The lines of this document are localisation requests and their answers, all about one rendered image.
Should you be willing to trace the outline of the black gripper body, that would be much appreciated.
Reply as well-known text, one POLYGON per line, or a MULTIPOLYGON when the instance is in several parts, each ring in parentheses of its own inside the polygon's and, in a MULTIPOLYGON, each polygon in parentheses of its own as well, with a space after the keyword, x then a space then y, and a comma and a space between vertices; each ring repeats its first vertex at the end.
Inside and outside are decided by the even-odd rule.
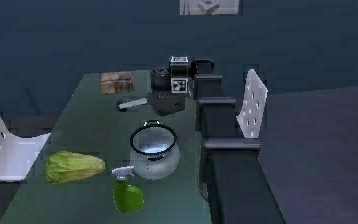
POLYGON ((160 116, 167 116, 185 109, 185 97, 171 92, 171 76, 167 67, 150 70, 151 93, 149 103, 160 116))

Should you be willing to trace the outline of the silver round pot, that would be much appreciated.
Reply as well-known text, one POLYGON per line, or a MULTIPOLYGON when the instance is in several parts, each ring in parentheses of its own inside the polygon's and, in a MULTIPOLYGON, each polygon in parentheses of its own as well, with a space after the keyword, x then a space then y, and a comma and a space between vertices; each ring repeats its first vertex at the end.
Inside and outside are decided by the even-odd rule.
POLYGON ((179 164, 177 135, 158 120, 147 120, 136 129, 130 136, 130 146, 130 165, 142 178, 163 179, 179 164))

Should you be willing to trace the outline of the brown bread loaf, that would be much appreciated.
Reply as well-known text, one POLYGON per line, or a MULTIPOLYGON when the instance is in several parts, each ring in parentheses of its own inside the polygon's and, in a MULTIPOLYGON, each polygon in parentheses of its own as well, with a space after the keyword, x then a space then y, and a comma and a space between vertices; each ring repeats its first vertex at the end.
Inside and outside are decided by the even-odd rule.
POLYGON ((114 94, 134 90, 133 77, 130 72, 106 72, 101 75, 101 92, 114 94))

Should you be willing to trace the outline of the dark green table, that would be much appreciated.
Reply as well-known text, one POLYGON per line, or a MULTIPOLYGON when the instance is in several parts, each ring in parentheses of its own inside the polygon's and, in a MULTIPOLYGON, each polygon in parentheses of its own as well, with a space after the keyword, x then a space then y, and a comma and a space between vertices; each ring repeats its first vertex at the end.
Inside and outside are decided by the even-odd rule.
POLYGON ((200 135, 194 129, 195 102, 187 99, 183 111, 165 117, 150 106, 120 112, 118 100, 149 92, 147 71, 134 71, 132 76, 134 90, 120 94, 103 94, 98 74, 83 77, 0 224, 211 224, 208 204, 197 189, 200 135), (129 137, 146 120, 175 130, 180 162, 161 180, 130 177, 128 182, 144 193, 144 206, 122 214, 113 201, 111 170, 129 164, 129 137), (82 181, 49 184, 45 164, 60 150, 99 157, 106 161, 106 170, 82 181))

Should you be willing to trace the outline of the white perforated chair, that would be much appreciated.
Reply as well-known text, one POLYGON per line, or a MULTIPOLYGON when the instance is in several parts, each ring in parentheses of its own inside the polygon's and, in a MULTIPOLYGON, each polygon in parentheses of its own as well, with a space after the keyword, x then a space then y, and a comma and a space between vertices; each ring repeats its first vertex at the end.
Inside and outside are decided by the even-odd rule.
POLYGON ((50 133, 30 138, 16 136, 0 117, 0 181, 24 180, 49 136, 50 133))
POLYGON ((247 72, 244 99, 236 120, 245 138, 258 138, 268 89, 254 69, 247 72))

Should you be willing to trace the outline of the green spray bottle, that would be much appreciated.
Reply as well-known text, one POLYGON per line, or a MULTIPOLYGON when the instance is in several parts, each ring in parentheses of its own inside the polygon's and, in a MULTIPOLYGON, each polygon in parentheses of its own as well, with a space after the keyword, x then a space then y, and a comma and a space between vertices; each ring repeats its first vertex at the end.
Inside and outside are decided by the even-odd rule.
POLYGON ((133 176, 133 166, 114 168, 112 174, 116 177, 113 187, 113 199, 120 213, 139 211, 144 205, 143 192, 128 183, 128 176, 133 176))

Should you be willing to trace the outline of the green lettuce head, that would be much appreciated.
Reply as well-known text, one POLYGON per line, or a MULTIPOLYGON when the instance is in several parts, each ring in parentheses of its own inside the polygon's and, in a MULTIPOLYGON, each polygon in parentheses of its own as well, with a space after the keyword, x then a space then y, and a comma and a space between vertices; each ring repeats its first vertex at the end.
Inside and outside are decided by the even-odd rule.
POLYGON ((59 151, 52 154, 45 166, 50 184, 63 184, 90 178, 105 170, 105 161, 87 154, 59 151))

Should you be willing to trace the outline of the framed wall picture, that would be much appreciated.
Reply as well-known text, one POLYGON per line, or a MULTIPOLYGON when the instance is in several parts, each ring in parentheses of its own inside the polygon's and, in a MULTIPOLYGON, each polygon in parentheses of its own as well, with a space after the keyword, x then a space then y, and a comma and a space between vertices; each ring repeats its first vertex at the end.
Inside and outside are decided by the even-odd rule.
POLYGON ((196 15, 237 15, 242 0, 179 0, 179 14, 196 15))

